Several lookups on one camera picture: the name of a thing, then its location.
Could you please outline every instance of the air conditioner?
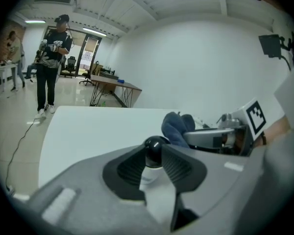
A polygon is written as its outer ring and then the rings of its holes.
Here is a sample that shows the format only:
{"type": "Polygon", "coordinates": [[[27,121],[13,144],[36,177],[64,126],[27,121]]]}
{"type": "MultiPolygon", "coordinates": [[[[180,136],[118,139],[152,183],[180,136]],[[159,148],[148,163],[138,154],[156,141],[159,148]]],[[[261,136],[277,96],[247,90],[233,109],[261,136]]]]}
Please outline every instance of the air conditioner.
{"type": "Polygon", "coordinates": [[[34,4],[38,3],[57,3],[72,6],[75,4],[75,0],[34,0],[34,4]]]}

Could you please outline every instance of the white sticker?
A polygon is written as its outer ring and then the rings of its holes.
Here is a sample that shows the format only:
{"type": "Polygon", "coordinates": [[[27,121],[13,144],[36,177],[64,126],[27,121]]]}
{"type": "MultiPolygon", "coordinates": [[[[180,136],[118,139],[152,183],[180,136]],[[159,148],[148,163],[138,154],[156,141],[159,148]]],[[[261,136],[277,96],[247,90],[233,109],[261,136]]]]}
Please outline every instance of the white sticker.
{"type": "Polygon", "coordinates": [[[231,170],[239,171],[239,172],[244,170],[243,165],[235,164],[235,163],[232,163],[232,162],[226,162],[224,164],[224,167],[229,168],[231,170]]]}

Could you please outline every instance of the white sneaker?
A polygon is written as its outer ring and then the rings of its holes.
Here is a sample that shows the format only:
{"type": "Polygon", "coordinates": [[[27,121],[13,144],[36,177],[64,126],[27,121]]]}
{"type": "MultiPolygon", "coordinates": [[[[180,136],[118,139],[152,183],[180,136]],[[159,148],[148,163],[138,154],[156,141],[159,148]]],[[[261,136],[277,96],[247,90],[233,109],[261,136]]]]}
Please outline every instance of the white sneaker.
{"type": "Polygon", "coordinates": [[[40,109],[38,113],[36,114],[35,119],[40,119],[45,117],[46,117],[45,109],[40,109]]]}
{"type": "Polygon", "coordinates": [[[54,107],[54,105],[49,105],[49,110],[50,110],[50,113],[51,114],[55,113],[55,107],[54,107]]]}

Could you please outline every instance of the blue object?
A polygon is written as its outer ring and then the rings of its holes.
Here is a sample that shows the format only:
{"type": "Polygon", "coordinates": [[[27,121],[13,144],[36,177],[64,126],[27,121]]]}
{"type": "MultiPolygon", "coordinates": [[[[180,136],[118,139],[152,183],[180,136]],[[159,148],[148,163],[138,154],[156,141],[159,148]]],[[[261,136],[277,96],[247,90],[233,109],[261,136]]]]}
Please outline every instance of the blue object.
{"type": "Polygon", "coordinates": [[[171,144],[185,148],[189,146],[183,139],[183,134],[194,130],[195,122],[189,114],[180,116],[175,112],[170,112],[165,116],[161,125],[163,135],[169,139],[171,144]]]}

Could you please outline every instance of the tiled floor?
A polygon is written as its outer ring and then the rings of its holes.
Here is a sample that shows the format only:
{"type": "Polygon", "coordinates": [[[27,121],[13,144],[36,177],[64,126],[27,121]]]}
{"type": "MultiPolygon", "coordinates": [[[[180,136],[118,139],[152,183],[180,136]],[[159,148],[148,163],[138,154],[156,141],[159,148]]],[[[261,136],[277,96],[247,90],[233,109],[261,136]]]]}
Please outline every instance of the tiled floor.
{"type": "MultiPolygon", "coordinates": [[[[89,106],[93,86],[79,84],[80,78],[60,77],[55,86],[55,106],[78,105],[89,106]]],[[[7,166],[17,148],[20,138],[24,135],[37,113],[37,85],[26,80],[26,87],[17,92],[10,92],[12,82],[2,92],[0,86],[0,181],[4,184],[7,166]]],[[[100,103],[106,102],[107,107],[120,107],[112,95],[101,97],[100,103]]],[[[52,119],[47,111],[47,118],[36,121],[21,141],[13,162],[10,165],[8,185],[15,188],[16,193],[32,194],[38,187],[38,166],[43,140],[52,119]]]]}

